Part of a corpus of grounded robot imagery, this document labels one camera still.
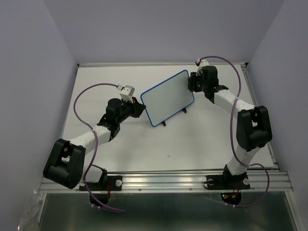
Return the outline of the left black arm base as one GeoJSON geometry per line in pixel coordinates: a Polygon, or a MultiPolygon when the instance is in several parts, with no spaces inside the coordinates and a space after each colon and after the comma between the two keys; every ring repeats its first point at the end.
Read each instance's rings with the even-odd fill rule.
{"type": "Polygon", "coordinates": [[[123,177],[121,175],[108,175],[106,169],[97,165],[92,165],[86,175],[86,180],[88,188],[97,200],[100,201],[98,203],[89,195],[91,206],[97,209],[111,211],[111,209],[101,204],[107,205],[111,199],[111,192],[119,192],[122,190],[123,177]]]}

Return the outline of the blue framed small whiteboard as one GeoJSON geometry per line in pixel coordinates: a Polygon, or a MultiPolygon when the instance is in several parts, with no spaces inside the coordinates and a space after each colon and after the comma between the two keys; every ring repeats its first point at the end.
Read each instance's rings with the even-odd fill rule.
{"type": "Polygon", "coordinates": [[[152,127],[164,124],[194,103],[194,95],[188,90],[188,78],[188,71],[182,70],[141,94],[152,127]]]}

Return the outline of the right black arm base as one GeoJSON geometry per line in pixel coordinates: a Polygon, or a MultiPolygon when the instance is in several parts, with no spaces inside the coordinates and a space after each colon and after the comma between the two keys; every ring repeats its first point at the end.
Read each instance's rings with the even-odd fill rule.
{"type": "Polygon", "coordinates": [[[221,199],[229,205],[238,205],[241,202],[241,190],[249,190],[250,183],[246,173],[233,176],[224,173],[222,175],[207,175],[204,187],[208,190],[221,190],[221,199]]]}

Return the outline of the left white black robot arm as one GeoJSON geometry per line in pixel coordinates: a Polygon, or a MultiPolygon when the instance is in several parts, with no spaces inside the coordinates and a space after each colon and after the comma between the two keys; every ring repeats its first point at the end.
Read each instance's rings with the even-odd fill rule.
{"type": "Polygon", "coordinates": [[[139,118],[145,109],[146,106],[135,97],[128,102],[110,99],[105,114],[89,132],[70,140],[58,139],[54,143],[43,177],[69,189],[76,187],[85,175],[85,156],[99,145],[113,140],[123,121],[129,117],[139,118]]]}

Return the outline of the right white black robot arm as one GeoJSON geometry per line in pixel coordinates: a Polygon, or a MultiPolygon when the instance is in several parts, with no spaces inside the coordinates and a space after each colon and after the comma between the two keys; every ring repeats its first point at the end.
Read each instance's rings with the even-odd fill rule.
{"type": "Polygon", "coordinates": [[[199,67],[188,77],[188,90],[203,92],[213,104],[230,113],[230,138],[233,158],[226,165],[227,173],[221,176],[222,184],[232,188],[251,166],[251,161],[261,148],[272,139],[269,113],[264,106],[249,104],[234,95],[229,88],[219,84],[215,66],[199,67]]]}

